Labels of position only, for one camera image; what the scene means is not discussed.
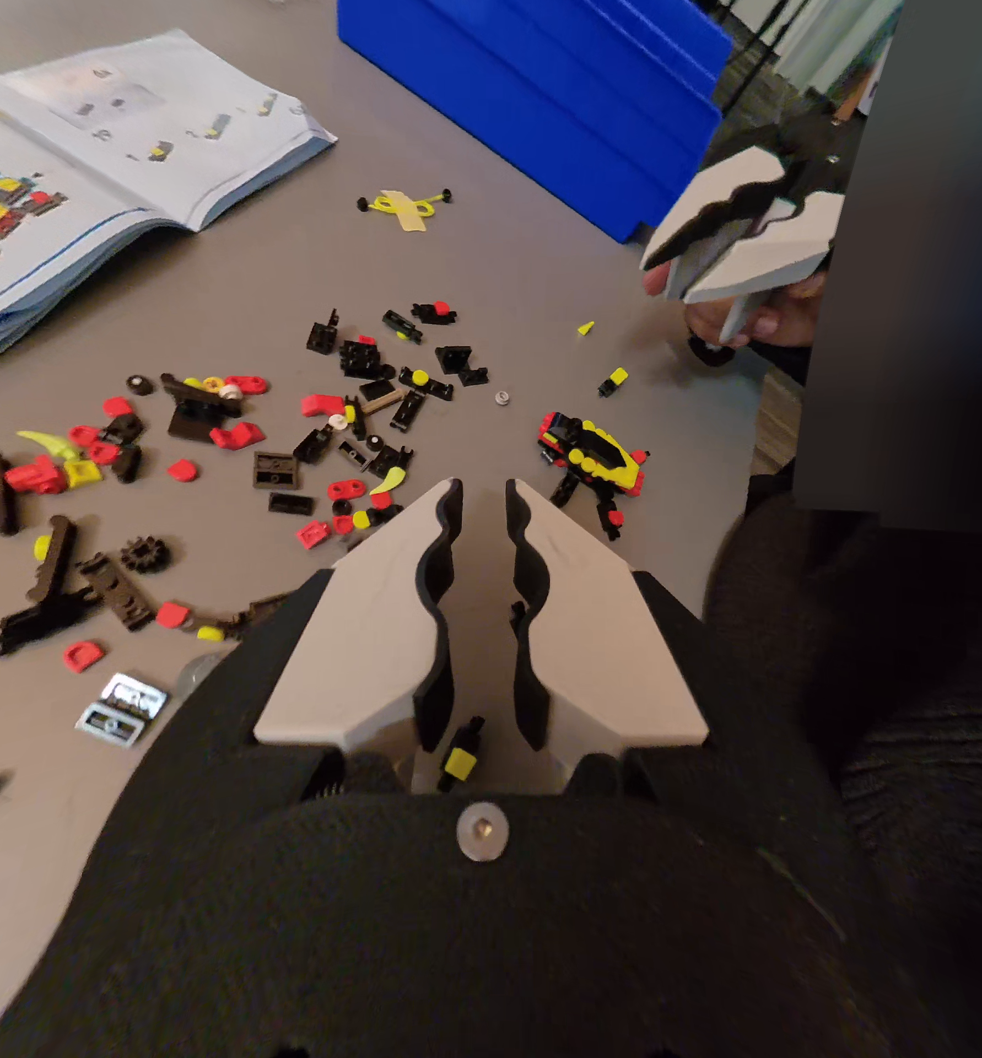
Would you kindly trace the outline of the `red black yellow lego model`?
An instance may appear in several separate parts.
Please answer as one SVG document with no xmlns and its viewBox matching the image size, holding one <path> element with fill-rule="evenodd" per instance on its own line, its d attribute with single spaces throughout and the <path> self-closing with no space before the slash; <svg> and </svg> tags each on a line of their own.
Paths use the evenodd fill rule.
<svg viewBox="0 0 982 1058">
<path fill-rule="evenodd" d="M 564 509 L 580 485 L 588 488 L 597 500 L 602 532 L 610 543 L 616 542 L 625 523 L 617 498 L 641 496 L 649 452 L 630 452 L 590 420 L 562 413 L 544 417 L 537 431 L 537 445 L 543 460 L 562 471 L 549 501 Z"/>
</svg>

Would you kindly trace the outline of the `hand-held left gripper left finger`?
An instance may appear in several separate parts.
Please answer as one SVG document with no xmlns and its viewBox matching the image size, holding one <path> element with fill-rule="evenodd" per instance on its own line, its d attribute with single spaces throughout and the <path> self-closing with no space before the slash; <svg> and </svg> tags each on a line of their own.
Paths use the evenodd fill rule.
<svg viewBox="0 0 982 1058">
<path fill-rule="evenodd" d="M 266 745 L 435 750 L 454 681 L 440 602 L 462 481 L 445 479 L 340 559 L 254 729 Z"/>
</svg>

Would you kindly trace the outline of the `lego instruction booklet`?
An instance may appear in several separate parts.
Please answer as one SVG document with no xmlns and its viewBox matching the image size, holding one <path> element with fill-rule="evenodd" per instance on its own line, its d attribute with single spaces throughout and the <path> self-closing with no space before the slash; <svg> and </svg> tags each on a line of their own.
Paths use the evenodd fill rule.
<svg viewBox="0 0 982 1058">
<path fill-rule="evenodd" d="M 180 30 L 0 75 L 0 355 L 157 229 L 200 233 L 337 143 Z"/>
</svg>

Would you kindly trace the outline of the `silver printed lego tile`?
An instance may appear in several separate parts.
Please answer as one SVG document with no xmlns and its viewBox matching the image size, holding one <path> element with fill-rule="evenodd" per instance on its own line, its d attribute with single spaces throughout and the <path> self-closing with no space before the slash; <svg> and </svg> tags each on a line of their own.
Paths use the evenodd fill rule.
<svg viewBox="0 0 982 1058">
<path fill-rule="evenodd" d="M 89 705 L 74 725 L 76 731 L 125 749 L 137 745 L 146 727 L 140 715 L 101 701 Z"/>
<path fill-rule="evenodd" d="M 114 674 L 101 691 L 101 703 L 146 722 L 154 720 L 169 700 L 168 692 L 122 672 Z"/>
</svg>

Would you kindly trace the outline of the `blue plastic bin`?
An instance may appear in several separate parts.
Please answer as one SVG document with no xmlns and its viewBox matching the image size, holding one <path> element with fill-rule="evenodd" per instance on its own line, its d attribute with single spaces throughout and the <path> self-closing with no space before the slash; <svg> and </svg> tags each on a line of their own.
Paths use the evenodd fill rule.
<svg viewBox="0 0 982 1058">
<path fill-rule="evenodd" d="M 338 33 L 619 242 L 696 174 L 733 49 L 687 1 L 340 1 Z"/>
</svg>

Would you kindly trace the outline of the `person's dark knit sweater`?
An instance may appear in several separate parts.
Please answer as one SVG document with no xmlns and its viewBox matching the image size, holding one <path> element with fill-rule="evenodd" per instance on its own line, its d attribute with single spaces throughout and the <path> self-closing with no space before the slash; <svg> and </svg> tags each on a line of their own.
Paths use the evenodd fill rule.
<svg viewBox="0 0 982 1058">
<path fill-rule="evenodd" d="M 966 1056 L 982 1056 L 982 535 L 750 479 L 706 620 L 828 770 Z"/>
</svg>

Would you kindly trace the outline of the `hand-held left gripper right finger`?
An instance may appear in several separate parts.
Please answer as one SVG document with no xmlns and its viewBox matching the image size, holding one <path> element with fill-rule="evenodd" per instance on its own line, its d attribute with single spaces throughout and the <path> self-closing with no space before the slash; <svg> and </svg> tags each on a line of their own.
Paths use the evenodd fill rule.
<svg viewBox="0 0 982 1058">
<path fill-rule="evenodd" d="M 702 745 L 707 720 L 628 562 L 530 485 L 510 479 L 505 500 L 525 742 L 552 760 Z"/>
</svg>

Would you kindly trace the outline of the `person's right hand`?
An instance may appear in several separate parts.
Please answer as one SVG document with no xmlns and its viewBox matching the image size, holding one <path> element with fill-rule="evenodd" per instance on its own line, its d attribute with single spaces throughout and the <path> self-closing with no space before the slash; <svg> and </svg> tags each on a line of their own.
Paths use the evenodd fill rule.
<svg viewBox="0 0 982 1058">
<path fill-rule="evenodd" d="M 815 338 L 821 299 L 828 280 L 828 269 L 808 276 L 801 282 L 778 288 L 758 307 L 727 342 L 739 349 L 751 341 L 782 348 L 810 347 Z M 722 327 L 733 300 L 703 300 L 683 307 L 683 322 L 706 343 L 722 346 Z"/>
</svg>

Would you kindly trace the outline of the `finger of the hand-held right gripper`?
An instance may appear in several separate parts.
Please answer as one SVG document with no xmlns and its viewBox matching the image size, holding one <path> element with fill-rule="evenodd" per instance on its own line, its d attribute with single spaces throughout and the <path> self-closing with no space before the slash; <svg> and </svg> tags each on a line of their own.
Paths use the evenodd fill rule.
<svg viewBox="0 0 982 1058">
<path fill-rule="evenodd" d="M 766 149 L 749 147 L 697 174 L 645 245 L 641 270 L 670 264 L 662 295 L 681 299 L 767 212 L 786 167 Z"/>
<path fill-rule="evenodd" d="M 778 288 L 800 282 L 828 257 L 844 203 L 842 193 L 813 191 L 801 206 L 776 199 L 744 237 L 719 258 L 684 292 L 687 305 L 729 299 L 716 344 L 726 345 L 740 333 L 752 313 Z"/>
</svg>

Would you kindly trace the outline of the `beige masking tape strip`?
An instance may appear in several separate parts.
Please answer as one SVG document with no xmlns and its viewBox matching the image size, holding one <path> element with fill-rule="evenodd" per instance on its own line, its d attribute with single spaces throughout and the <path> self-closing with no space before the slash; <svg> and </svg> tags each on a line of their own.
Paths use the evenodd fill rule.
<svg viewBox="0 0 982 1058">
<path fill-rule="evenodd" d="M 428 229 L 425 221 L 435 215 L 437 201 L 437 197 L 414 200 L 404 191 L 381 191 L 371 207 L 395 217 L 403 231 L 413 233 Z"/>
</svg>

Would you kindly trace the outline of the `pile of loose lego pieces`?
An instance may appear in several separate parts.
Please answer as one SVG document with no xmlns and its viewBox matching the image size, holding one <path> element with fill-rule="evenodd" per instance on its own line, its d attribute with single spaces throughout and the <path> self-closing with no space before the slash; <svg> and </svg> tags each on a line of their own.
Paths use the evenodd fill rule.
<svg viewBox="0 0 982 1058">
<path fill-rule="evenodd" d="M 103 423 L 75 424 L 60 433 L 16 431 L 20 452 L 10 453 L 0 444 L 0 539 L 22 533 L 31 510 L 47 514 L 47 529 L 33 544 L 33 583 L 24 603 L 0 617 L 0 659 L 63 634 L 73 636 L 101 613 L 114 615 L 128 633 L 160 627 L 210 643 L 243 641 L 288 598 L 279 592 L 225 618 L 177 601 L 154 604 L 139 581 L 160 574 L 178 557 L 166 539 L 159 533 L 137 535 L 119 548 L 80 554 L 84 536 L 77 519 L 47 508 L 49 498 L 109 479 L 121 487 L 152 480 L 150 411 L 140 405 L 152 393 L 163 393 L 171 402 L 168 441 L 199 444 L 203 452 L 251 451 L 253 489 L 268 495 L 271 512 L 306 519 L 296 532 L 306 549 L 398 513 L 400 508 L 390 504 L 392 491 L 403 482 L 413 453 L 387 444 L 370 417 L 392 407 L 390 428 L 405 433 L 425 400 L 449 402 L 460 385 L 487 384 L 487 367 L 470 365 L 467 346 L 436 349 L 436 375 L 395 367 L 384 361 L 372 338 L 339 339 L 338 326 L 337 312 L 327 324 L 314 324 L 306 348 L 337 357 L 342 379 L 354 394 L 304 396 L 301 413 L 319 424 L 292 451 L 260 450 L 266 433 L 245 420 L 247 404 L 269 390 L 263 377 L 201 380 L 172 373 L 162 373 L 159 382 L 130 375 L 128 394 L 102 404 Z"/>
</svg>

